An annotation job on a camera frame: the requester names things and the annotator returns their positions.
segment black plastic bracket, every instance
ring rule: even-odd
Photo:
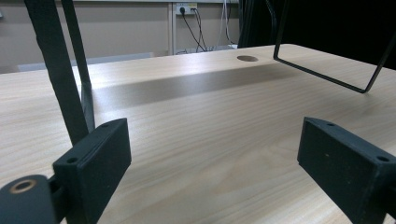
[[[96,223],[131,164],[128,124],[97,127],[53,163],[55,175],[29,175],[0,189],[0,223]]]
[[[298,162],[353,223],[396,217],[396,158],[321,119],[304,119]]]
[[[278,61],[280,63],[284,63],[286,65],[289,65],[291,67],[297,68],[297,69],[299,69],[301,71],[304,71],[304,72],[309,73],[311,75],[314,75],[316,77],[323,78],[325,80],[328,80],[328,81],[330,81],[332,83],[335,83],[337,85],[340,85],[340,86],[343,86],[345,88],[348,88],[350,90],[353,90],[353,91],[356,91],[356,92],[359,92],[359,93],[368,92],[373,87],[373,84],[375,83],[375,80],[378,77],[379,72],[381,71],[382,67],[384,66],[385,62],[387,61],[388,56],[390,55],[393,47],[396,44],[396,32],[393,33],[393,36],[390,39],[390,41],[389,41],[389,43],[388,43],[388,45],[387,45],[387,47],[386,47],[381,59],[379,60],[379,63],[376,66],[376,69],[375,69],[373,75],[371,76],[369,83],[367,84],[367,86],[364,89],[361,89],[359,87],[356,87],[356,86],[353,86],[351,84],[345,83],[345,82],[343,82],[343,81],[341,81],[339,79],[336,79],[336,78],[333,78],[333,77],[328,77],[328,76],[323,75],[321,73],[315,72],[315,71],[310,70],[310,69],[305,68],[305,67],[302,67],[302,66],[300,66],[298,64],[291,63],[291,62],[288,62],[286,60],[283,60],[283,59],[279,58],[278,55],[279,55],[279,50],[280,50],[280,44],[282,42],[282,36],[283,36],[283,32],[285,30],[286,18],[288,17],[289,4],[290,4],[290,0],[285,0],[285,5],[283,7],[283,12],[282,12],[282,18],[280,20],[279,30],[277,32],[277,37],[276,37],[276,44],[275,44],[275,50],[274,50],[274,60],[276,60],[276,61]]]

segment wooden table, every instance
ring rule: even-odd
[[[90,65],[96,123],[127,118],[132,150],[100,223],[348,223],[298,165],[303,118],[396,155],[396,72],[359,94],[275,62],[273,50]],[[280,56],[361,87],[375,68],[293,45]],[[0,186],[51,176],[71,144],[46,71],[0,83]]]

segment black cable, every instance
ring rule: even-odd
[[[270,44],[275,44],[276,41],[276,27],[277,27],[277,22],[276,22],[276,14],[274,11],[274,7],[271,5],[269,0],[265,0],[265,3],[268,6],[268,10],[270,11],[271,15],[271,34],[270,34]]]
[[[184,13],[182,13],[181,16],[183,17],[184,22],[186,22],[187,27],[189,27],[189,30],[190,30],[190,32],[191,32],[191,34],[192,34],[192,37],[194,38],[195,42],[198,44],[198,46],[199,46],[204,52],[206,52],[206,50],[205,50],[205,49],[201,46],[201,44],[198,42],[197,38],[195,38],[195,35],[194,35],[194,33],[192,32],[192,29],[190,28],[189,23],[186,21],[186,18],[184,17]]]
[[[197,22],[198,22],[200,39],[202,38],[202,42],[204,43],[205,50],[207,51],[207,46],[206,46],[206,43],[205,43],[205,40],[204,40],[204,34],[202,33],[201,14],[199,13],[198,8],[193,8],[192,10],[194,11],[195,17],[196,17]]]
[[[231,0],[229,0],[229,11],[228,11],[228,15],[227,15],[227,25],[225,26],[225,34],[227,35],[227,39],[228,41],[230,41],[232,44],[235,44],[229,37],[228,35],[228,22],[230,21],[230,15],[231,15]]]

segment black wire frame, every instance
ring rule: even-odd
[[[356,87],[356,86],[353,86],[351,84],[345,83],[344,81],[341,81],[339,79],[325,76],[325,75],[323,75],[321,73],[315,72],[315,71],[310,70],[310,69],[305,68],[305,67],[302,67],[302,66],[300,66],[298,64],[288,62],[288,61],[280,59],[278,57],[279,50],[280,50],[280,43],[282,42],[282,36],[283,36],[283,32],[285,30],[286,18],[288,16],[289,4],[290,4],[290,0],[285,0],[285,5],[283,7],[283,12],[282,12],[282,18],[280,20],[280,25],[279,25],[279,29],[278,29],[277,37],[276,37],[276,45],[275,45],[275,51],[274,51],[274,60],[276,60],[276,61],[278,61],[280,63],[284,63],[286,65],[289,65],[291,67],[297,68],[297,69],[299,69],[301,71],[304,71],[304,72],[309,73],[311,75],[314,75],[316,77],[323,78],[325,80],[328,80],[328,81],[330,81],[332,83],[335,83],[337,85],[340,85],[340,86],[343,86],[345,88],[348,88],[350,90],[353,90],[353,91],[356,91],[356,92],[359,92],[359,93],[368,92],[373,87],[373,84],[375,83],[375,80],[378,77],[379,72],[381,71],[381,69],[384,66],[385,62],[387,61],[387,58],[390,55],[393,47],[395,46],[395,43],[396,43],[396,32],[393,33],[393,36],[390,39],[390,41],[389,41],[384,53],[382,54],[382,57],[379,60],[379,63],[376,66],[376,69],[375,69],[372,77],[370,78],[369,83],[367,84],[367,86],[364,89],[361,89],[359,87]]]

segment cable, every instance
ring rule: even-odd
[[[216,49],[217,49],[218,46],[219,46],[219,42],[220,42],[220,38],[221,38],[221,34],[222,34],[222,19],[223,19],[223,17],[224,17],[224,4],[223,4],[222,12],[221,12],[220,33],[219,33],[218,42],[216,43],[216,46],[215,46]]]
[[[231,16],[231,0],[229,0],[229,11],[228,11],[228,16],[227,16],[227,26],[226,26],[226,35],[227,35],[227,39],[231,44],[235,44],[231,38],[230,38],[230,33],[228,32],[228,23],[230,22],[230,16]]]
[[[190,28],[189,23],[186,21],[186,17],[184,17],[184,12],[185,12],[184,10],[185,10],[184,7],[182,7],[182,8],[180,9],[181,16],[183,17],[184,22],[186,22],[187,27],[189,27],[189,30],[190,30],[190,32],[191,32],[191,34],[192,34],[192,37],[194,38],[195,42],[198,44],[198,47],[200,47],[204,52],[206,52],[206,50],[201,46],[200,42],[198,42],[197,38],[195,38],[195,35],[194,35],[194,33],[192,32],[192,29]]]
[[[276,27],[277,27],[277,22],[276,22],[276,14],[274,11],[274,7],[271,5],[269,0],[265,0],[265,3],[267,4],[268,10],[270,11],[271,15],[271,34],[270,34],[270,40],[269,43],[275,44],[276,41]]]
[[[202,33],[202,25],[201,25],[201,24],[202,24],[202,21],[201,21],[201,15],[200,15],[200,13],[199,13],[199,10],[198,10],[198,8],[192,8],[191,10],[194,11],[195,17],[196,17],[196,19],[197,19],[198,26],[199,26],[199,38],[198,38],[198,43],[201,43],[200,41],[201,41],[201,38],[202,38],[202,42],[203,42],[203,44],[204,44],[205,50],[208,51],[208,50],[207,50],[206,43],[205,43],[205,40],[204,40],[204,34]]]

